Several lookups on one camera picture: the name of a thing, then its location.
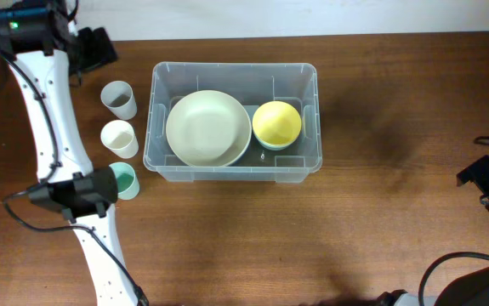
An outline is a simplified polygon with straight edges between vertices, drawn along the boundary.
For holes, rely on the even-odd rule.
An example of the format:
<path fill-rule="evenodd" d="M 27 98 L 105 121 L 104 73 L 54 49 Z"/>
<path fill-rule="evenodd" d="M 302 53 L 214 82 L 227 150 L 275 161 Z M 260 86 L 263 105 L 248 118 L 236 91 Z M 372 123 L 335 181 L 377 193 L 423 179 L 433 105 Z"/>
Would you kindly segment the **mint green bowl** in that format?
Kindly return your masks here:
<path fill-rule="evenodd" d="M 273 150 L 273 151 L 285 150 L 290 147 L 290 145 L 286 145 L 286 146 L 272 146 L 267 144 L 261 144 L 261 145 L 267 150 Z"/>

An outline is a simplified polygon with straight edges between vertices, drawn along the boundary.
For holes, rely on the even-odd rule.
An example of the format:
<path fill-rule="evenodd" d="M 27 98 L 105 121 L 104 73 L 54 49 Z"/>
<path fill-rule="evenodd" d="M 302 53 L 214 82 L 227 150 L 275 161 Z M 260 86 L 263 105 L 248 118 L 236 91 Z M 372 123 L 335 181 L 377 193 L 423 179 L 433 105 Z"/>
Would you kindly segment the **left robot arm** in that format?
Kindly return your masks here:
<path fill-rule="evenodd" d="M 32 204 L 59 213 L 86 258 L 99 305 L 146 305 L 142 288 L 128 272 L 117 236 L 117 183 L 109 167 L 95 168 L 84 149 L 70 95 L 69 78 L 117 60 L 105 29 L 47 25 L 0 28 L 0 56 L 22 92 L 37 151 L 33 186 L 3 198 L 26 196 Z"/>

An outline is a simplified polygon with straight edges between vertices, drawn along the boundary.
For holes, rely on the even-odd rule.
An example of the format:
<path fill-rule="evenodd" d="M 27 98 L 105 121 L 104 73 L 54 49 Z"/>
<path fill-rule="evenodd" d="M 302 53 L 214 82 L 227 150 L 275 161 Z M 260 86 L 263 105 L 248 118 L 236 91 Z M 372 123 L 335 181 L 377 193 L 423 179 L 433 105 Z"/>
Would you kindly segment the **white bowl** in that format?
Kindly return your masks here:
<path fill-rule="evenodd" d="M 260 144 L 266 144 L 266 145 L 272 145 L 272 146 L 286 146 L 286 145 L 292 145 L 293 144 L 293 142 L 290 142 L 288 144 L 270 144 L 268 142 L 263 141 L 262 139 L 258 139 L 258 142 Z"/>

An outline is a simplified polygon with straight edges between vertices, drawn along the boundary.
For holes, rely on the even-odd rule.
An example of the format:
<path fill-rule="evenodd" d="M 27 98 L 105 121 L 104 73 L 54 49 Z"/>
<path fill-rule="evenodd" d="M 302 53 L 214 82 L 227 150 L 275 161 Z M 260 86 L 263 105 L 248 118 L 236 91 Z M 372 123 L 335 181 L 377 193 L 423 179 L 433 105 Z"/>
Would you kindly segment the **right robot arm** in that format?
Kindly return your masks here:
<path fill-rule="evenodd" d="M 457 185 L 472 182 L 482 192 L 480 204 L 489 212 L 489 156 L 485 155 L 457 174 Z M 375 305 L 489 305 L 489 267 L 461 276 L 449 283 L 436 297 L 427 297 L 425 288 L 433 272 L 450 259 L 472 258 L 489 262 L 489 255 L 481 252 L 451 252 L 437 258 L 424 272 L 418 285 L 418 293 L 405 290 L 384 292 Z"/>

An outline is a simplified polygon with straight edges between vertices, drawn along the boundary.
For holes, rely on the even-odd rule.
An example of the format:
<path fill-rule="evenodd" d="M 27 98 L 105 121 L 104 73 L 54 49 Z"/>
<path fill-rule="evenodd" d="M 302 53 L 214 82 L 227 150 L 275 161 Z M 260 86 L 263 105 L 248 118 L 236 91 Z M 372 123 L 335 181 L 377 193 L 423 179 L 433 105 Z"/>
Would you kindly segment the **beige plate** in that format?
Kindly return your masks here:
<path fill-rule="evenodd" d="M 182 162 L 193 167 L 228 167 L 238 162 L 246 150 L 192 150 L 181 157 Z"/>
<path fill-rule="evenodd" d="M 168 115 L 166 136 L 171 150 L 181 160 L 192 150 L 247 150 L 252 123 L 237 99 L 224 92 L 202 90 L 186 95 L 174 105 Z"/>

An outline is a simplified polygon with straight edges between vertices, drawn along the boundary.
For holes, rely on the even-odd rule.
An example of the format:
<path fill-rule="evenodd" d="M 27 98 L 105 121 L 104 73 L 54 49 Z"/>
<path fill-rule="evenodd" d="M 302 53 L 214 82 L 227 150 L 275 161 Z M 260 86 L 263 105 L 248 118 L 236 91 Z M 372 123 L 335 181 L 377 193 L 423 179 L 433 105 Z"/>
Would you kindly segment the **grey cup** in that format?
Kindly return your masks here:
<path fill-rule="evenodd" d="M 137 104 L 131 86 L 124 81 L 106 84 L 100 93 L 102 104 L 121 120 L 130 120 L 137 114 Z"/>

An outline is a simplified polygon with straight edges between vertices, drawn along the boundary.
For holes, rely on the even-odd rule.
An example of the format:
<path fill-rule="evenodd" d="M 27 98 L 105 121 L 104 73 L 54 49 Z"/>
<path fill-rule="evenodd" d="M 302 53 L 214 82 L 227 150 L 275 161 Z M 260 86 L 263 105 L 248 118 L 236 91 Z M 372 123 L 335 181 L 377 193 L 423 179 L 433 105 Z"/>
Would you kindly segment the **yellow bowl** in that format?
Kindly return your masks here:
<path fill-rule="evenodd" d="M 299 112 L 289 103 L 271 101 L 255 111 L 252 127 L 257 139 L 273 145 L 284 145 L 298 138 L 302 120 Z"/>

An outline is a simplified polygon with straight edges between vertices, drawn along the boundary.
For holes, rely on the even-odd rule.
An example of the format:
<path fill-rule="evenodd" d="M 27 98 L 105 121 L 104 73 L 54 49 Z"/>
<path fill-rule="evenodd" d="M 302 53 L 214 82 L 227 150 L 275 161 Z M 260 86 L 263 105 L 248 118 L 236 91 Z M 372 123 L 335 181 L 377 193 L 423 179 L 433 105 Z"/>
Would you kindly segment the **cream white cup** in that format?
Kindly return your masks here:
<path fill-rule="evenodd" d="M 102 145 L 122 159 L 130 159 L 139 151 L 132 125 L 123 120 L 106 123 L 100 132 Z"/>

